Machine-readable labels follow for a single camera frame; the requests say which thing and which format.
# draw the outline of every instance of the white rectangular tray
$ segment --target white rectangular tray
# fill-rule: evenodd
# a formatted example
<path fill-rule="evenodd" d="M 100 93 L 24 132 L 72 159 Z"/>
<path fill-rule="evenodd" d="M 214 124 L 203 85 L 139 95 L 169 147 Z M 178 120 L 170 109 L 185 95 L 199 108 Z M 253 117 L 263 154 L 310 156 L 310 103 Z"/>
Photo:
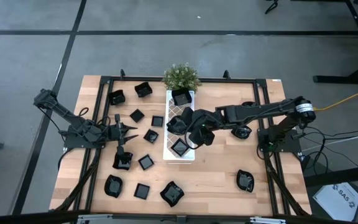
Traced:
<path fill-rule="evenodd" d="M 187 103 L 185 105 L 181 105 L 181 106 L 175 106 L 173 103 L 173 98 L 172 98 L 172 91 L 171 90 L 167 90 L 167 101 L 166 101 L 166 106 L 165 106 L 165 124 L 167 124 L 174 116 L 176 115 L 181 115 L 183 110 L 186 107 L 190 107 L 192 110 L 194 110 L 194 91 L 189 91 L 190 92 L 190 96 L 191 96 L 191 103 Z M 187 134 L 187 143 L 191 146 L 194 147 L 194 143 L 192 143 L 189 139 L 188 136 L 190 134 Z M 163 159 L 166 161 L 172 161 L 172 163 L 185 163 L 186 161 L 193 161 L 195 160 L 195 151 L 192 149 L 187 150 L 187 153 L 185 155 L 183 155 L 182 157 L 180 157 L 178 154 L 176 154 L 175 152 L 172 151 L 171 146 L 179 139 L 181 138 L 182 140 L 185 140 L 185 136 L 177 136 L 174 135 L 172 133 L 169 133 L 167 130 L 167 126 L 165 125 L 165 132 L 164 132 L 164 149 L 163 149 Z"/>

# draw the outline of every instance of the potted plant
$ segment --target potted plant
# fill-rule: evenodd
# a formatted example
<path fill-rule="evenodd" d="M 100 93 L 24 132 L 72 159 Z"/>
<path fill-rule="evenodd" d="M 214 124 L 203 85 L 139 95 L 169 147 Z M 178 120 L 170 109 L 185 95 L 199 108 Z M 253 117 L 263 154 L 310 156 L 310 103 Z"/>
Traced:
<path fill-rule="evenodd" d="M 201 86 L 200 80 L 197 78 L 197 70 L 186 64 L 173 64 L 171 68 L 164 71 L 164 79 L 162 80 L 167 90 L 179 90 L 186 88 L 197 92 L 197 88 Z"/>

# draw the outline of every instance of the white paper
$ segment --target white paper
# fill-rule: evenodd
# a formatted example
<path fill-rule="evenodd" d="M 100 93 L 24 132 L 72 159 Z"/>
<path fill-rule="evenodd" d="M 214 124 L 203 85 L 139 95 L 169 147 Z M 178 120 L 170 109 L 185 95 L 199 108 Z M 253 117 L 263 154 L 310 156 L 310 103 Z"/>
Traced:
<path fill-rule="evenodd" d="M 322 187 L 313 198 L 335 220 L 352 221 L 358 205 L 358 193 L 348 184 Z"/>

